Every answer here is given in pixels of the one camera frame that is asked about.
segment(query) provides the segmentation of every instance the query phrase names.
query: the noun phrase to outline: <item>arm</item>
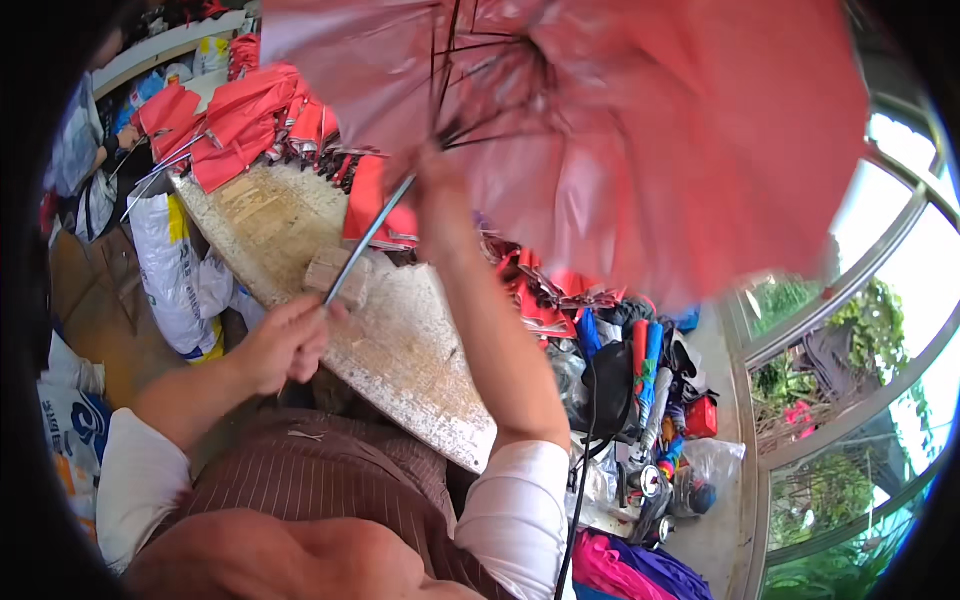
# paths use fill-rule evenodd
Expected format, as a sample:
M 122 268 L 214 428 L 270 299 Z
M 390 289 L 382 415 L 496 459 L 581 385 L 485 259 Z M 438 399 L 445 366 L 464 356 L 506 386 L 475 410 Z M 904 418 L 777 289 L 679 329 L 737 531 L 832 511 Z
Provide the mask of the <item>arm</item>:
M 480 253 L 463 178 L 432 147 L 415 157 L 418 253 L 436 266 L 477 392 L 496 422 L 491 456 L 514 442 L 570 448 L 553 370 Z
M 326 343 L 321 303 L 318 296 L 302 296 L 278 306 L 230 354 L 154 381 L 133 412 L 187 452 L 247 398 L 277 392 L 287 378 L 310 380 Z M 341 314 L 342 307 L 335 312 Z

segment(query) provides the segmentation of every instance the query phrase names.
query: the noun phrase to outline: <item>pinstriped fabric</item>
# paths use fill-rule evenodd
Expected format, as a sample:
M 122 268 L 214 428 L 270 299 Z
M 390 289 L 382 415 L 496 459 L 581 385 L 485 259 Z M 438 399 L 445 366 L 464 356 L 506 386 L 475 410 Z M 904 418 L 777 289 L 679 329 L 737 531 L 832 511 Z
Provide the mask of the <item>pinstriped fabric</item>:
M 450 538 L 445 459 L 401 431 L 315 411 L 261 415 L 151 540 L 184 518 L 231 508 L 291 521 L 371 520 L 416 550 L 431 577 L 513 597 Z

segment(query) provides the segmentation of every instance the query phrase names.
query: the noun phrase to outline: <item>table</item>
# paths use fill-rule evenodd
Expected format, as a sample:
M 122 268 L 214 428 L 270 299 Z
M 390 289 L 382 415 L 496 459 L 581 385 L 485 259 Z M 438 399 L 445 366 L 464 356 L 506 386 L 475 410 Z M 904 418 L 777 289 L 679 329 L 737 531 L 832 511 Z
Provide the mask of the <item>table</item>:
M 171 182 L 206 240 L 267 308 L 300 293 L 319 246 L 341 245 L 347 196 L 296 163 L 254 165 L 211 194 Z M 447 459 L 482 472 L 496 425 L 473 388 L 436 273 L 366 256 L 367 303 L 332 324 L 324 365 Z

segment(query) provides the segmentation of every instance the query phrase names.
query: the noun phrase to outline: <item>open red umbrella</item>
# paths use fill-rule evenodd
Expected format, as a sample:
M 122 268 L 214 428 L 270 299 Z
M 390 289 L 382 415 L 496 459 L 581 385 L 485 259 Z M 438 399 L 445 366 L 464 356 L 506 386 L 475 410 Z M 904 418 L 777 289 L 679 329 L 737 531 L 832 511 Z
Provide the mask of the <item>open red umbrella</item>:
M 272 0 L 349 149 L 438 139 L 549 268 L 677 306 L 816 268 L 867 116 L 835 0 Z

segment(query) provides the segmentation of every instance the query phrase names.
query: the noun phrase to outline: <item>white shirt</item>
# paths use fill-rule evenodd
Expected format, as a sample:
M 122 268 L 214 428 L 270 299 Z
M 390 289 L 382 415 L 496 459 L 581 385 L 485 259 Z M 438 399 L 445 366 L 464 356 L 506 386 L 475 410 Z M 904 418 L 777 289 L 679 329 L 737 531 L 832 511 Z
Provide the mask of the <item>white shirt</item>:
M 454 543 L 516 598 L 553 597 L 566 550 L 568 469 L 567 454 L 556 444 L 510 444 L 467 494 Z M 107 564 L 125 570 L 177 508 L 178 494 L 190 489 L 183 452 L 130 409 L 114 413 L 97 494 L 97 541 Z M 564 600 L 573 598 L 570 571 Z

